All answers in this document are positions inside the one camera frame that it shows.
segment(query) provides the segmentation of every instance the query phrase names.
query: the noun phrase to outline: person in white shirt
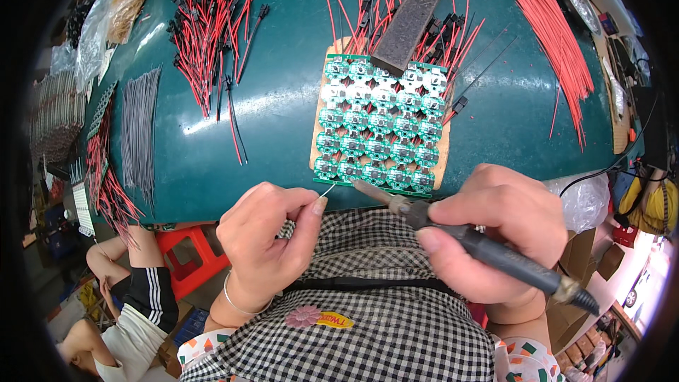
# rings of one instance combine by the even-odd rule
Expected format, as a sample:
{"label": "person in white shirt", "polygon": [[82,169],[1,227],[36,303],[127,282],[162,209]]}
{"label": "person in white shirt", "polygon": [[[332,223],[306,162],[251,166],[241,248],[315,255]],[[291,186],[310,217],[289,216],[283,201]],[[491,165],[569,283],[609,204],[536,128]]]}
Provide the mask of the person in white shirt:
{"label": "person in white shirt", "polygon": [[[137,382],[179,317],[170,271],[155,235],[139,226],[130,226],[129,231],[134,241],[129,249],[131,271],[114,262],[126,250],[120,238],[88,252],[88,265],[99,278],[117,324],[100,334],[94,323],[82,319],[58,345],[67,363],[105,382]],[[122,297],[122,311],[114,305],[111,291]]]}

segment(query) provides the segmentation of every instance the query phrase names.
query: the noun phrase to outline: soldering iron handle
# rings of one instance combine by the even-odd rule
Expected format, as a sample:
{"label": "soldering iron handle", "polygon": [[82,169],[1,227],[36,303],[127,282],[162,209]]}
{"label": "soldering iron handle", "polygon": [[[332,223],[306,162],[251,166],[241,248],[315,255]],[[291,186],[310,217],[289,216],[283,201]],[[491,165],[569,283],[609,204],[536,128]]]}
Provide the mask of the soldering iron handle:
{"label": "soldering iron handle", "polygon": [[472,258],[496,268],[506,275],[535,286],[549,295],[554,294],[559,287],[561,275],[539,265],[502,243],[493,241],[485,234],[470,228],[463,236],[459,236],[459,228],[449,226],[452,230],[446,230],[446,226],[438,227],[455,237]]}

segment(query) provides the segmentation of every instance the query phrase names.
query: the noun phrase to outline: bag of tan wires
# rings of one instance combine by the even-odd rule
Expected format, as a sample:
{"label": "bag of tan wires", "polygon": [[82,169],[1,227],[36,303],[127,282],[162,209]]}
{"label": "bag of tan wires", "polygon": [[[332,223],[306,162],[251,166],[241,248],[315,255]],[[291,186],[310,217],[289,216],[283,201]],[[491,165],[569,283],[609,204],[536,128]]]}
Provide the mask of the bag of tan wires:
{"label": "bag of tan wires", "polygon": [[109,32],[106,39],[111,43],[127,43],[134,20],[144,0],[112,0],[109,8]]}

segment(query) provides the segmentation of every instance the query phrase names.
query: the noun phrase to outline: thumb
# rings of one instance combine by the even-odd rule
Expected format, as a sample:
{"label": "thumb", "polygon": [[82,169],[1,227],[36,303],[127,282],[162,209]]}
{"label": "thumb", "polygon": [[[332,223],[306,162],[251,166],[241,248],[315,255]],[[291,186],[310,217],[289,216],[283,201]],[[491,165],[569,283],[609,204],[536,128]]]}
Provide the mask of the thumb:
{"label": "thumb", "polygon": [[295,266],[308,266],[318,242],[320,221],[327,203],[327,197],[320,197],[301,209],[295,231],[285,247],[286,261],[295,263]]}
{"label": "thumb", "polygon": [[416,236],[429,254],[436,276],[470,301],[495,289],[498,277],[504,276],[473,259],[455,238],[439,228],[425,227],[417,231]]}

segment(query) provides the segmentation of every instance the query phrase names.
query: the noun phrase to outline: checkered apron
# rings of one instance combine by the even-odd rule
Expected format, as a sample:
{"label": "checkered apron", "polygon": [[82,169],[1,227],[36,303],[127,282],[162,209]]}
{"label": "checkered apron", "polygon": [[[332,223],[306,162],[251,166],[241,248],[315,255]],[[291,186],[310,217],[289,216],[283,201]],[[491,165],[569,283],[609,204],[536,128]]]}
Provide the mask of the checkered apron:
{"label": "checkered apron", "polygon": [[[284,228],[288,237],[292,227]],[[327,213],[309,269],[300,277],[434,277],[412,229],[386,209]],[[286,317],[315,306],[351,319],[349,328],[294,328]],[[359,292],[297,290],[238,328],[184,382],[492,381],[494,346],[464,303],[430,288]]]}

